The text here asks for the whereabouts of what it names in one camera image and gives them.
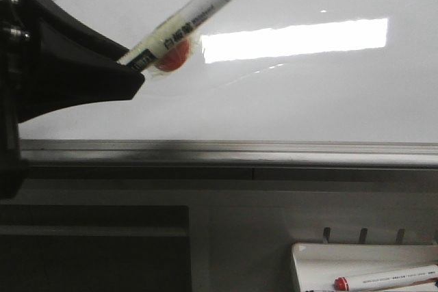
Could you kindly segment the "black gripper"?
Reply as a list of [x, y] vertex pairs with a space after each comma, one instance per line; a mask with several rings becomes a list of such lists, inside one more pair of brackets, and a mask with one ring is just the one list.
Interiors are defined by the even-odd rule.
[[[16, 113], [28, 41], [29, 71], [18, 93]], [[77, 105], [131, 100], [145, 78], [118, 64], [125, 52], [125, 47], [84, 25], [53, 0], [1, 0], [2, 200], [17, 195], [28, 172], [28, 162], [21, 157], [18, 121]]]

